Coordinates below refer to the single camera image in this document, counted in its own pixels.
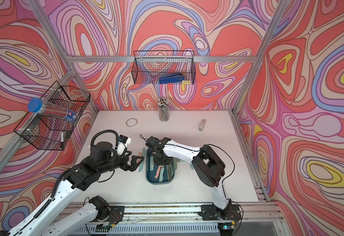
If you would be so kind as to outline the light blue ceramic fruit knife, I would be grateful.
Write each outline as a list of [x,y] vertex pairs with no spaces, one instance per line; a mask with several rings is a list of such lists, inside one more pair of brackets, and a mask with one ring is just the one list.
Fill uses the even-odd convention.
[[143,160],[142,162],[140,163],[139,165],[139,169],[138,169],[138,172],[140,173],[143,169],[143,165],[144,165],[144,161],[145,161],[145,157],[146,157],[146,148],[142,148],[142,157],[143,157]]

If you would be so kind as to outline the pink ceramic fruit knife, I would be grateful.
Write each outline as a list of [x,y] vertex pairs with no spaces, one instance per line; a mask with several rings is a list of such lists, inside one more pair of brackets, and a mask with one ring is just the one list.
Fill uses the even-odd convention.
[[164,165],[159,166],[157,169],[155,179],[160,183],[163,182],[164,180],[164,171],[165,171]]

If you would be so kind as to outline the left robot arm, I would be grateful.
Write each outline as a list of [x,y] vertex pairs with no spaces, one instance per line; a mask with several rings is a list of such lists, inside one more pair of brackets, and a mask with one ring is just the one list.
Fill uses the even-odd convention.
[[133,172],[143,160],[142,156],[132,155],[122,142],[115,147],[109,142],[91,144],[90,155],[57,179],[51,195],[9,231],[1,230],[0,236],[67,236],[94,220],[107,221],[112,218],[114,223],[120,222],[118,211],[112,210],[100,196],[91,198],[82,208],[64,219],[58,222],[55,219],[102,174],[116,169]]

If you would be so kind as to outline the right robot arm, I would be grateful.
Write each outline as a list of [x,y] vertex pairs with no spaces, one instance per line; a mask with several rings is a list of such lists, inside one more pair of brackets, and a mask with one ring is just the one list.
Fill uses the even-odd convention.
[[226,165],[209,145],[190,147],[170,138],[160,140],[151,136],[146,139],[146,146],[151,150],[156,165],[170,164],[175,158],[192,164],[198,178],[212,194],[212,204],[201,206],[199,215],[203,220],[232,218],[232,204],[223,187]]

